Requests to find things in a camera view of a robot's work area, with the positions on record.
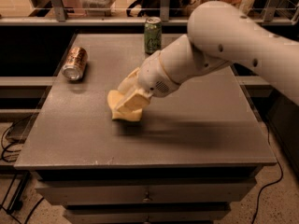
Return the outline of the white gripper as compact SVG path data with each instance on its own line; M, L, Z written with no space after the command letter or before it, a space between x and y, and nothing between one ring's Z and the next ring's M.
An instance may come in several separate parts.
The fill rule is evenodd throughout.
M132 111L143 109L150 104L151 94L154 97L162 98L180 87L166 73L160 54L159 50L155 51L142 63L140 68L137 67L120 83L118 91L124 95L117 104L118 110L121 108L128 108ZM130 90L137 80L145 91L142 89Z

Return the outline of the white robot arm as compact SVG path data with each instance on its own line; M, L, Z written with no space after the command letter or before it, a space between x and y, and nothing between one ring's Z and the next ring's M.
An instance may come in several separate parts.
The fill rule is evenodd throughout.
M299 42L275 35L221 1L190 15L187 33L155 51L119 86L120 112L132 112L165 97L192 77L238 63L299 104Z

